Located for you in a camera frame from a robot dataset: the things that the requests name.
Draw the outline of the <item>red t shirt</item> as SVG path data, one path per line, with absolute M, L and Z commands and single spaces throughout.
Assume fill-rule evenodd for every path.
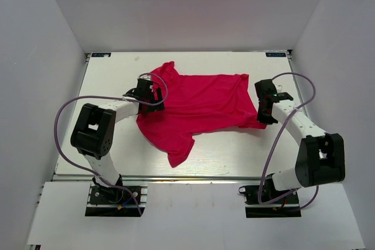
M 172 168 L 182 164 L 194 136 L 229 127 L 265 129 L 248 93 L 248 74 L 182 75 L 174 61 L 152 71 L 166 97 L 161 111 L 139 114 L 144 137 L 165 152 Z

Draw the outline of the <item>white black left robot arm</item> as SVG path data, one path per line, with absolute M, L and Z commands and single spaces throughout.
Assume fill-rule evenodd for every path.
M 108 97 L 106 104 L 86 103 L 81 108 L 70 143 L 88 161 L 94 183 L 105 187 L 103 194 L 112 203 L 124 195 L 121 175 L 110 155 L 115 125 L 131 116 L 164 110 L 164 85 L 152 81 L 151 76 L 142 76 L 121 98 Z

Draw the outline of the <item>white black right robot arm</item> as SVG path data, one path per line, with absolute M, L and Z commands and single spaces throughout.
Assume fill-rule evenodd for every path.
M 267 174 L 262 172 L 258 201 L 265 196 L 276 203 L 303 188 L 338 183 L 345 179 L 344 140 L 338 133 L 328 133 L 315 125 L 296 105 L 292 96 L 279 92 L 271 79 L 255 84 L 258 98 L 258 122 L 281 124 L 298 144 L 294 167 Z

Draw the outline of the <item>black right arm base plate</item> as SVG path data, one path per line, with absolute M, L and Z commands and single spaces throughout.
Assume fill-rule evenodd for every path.
M 267 203 L 285 193 L 285 191 L 269 191 L 264 187 L 261 193 L 262 204 L 258 202 L 259 186 L 248 185 L 238 188 L 238 193 L 244 196 L 246 218 L 298 218 L 299 198 L 296 192 L 272 203 Z

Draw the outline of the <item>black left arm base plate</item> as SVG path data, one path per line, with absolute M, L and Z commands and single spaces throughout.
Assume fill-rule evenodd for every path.
M 146 206 L 145 186 L 127 186 L 131 192 L 92 185 L 88 192 L 86 217 L 141 217 Z

